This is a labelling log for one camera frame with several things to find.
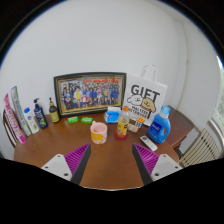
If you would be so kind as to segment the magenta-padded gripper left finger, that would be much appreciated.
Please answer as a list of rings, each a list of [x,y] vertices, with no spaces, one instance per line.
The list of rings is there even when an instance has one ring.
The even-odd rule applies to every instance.
[[[90,155],[91,144],[88,143],[66,155],[56,154],[42,169],[79,185]]]

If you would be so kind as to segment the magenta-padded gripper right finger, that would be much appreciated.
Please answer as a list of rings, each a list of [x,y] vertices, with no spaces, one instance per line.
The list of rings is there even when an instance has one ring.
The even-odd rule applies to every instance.
[[[132,146],[132,154],[136,160],[144,185],[182,169],[182,167],[167,154],[158,155],[136,143]]]

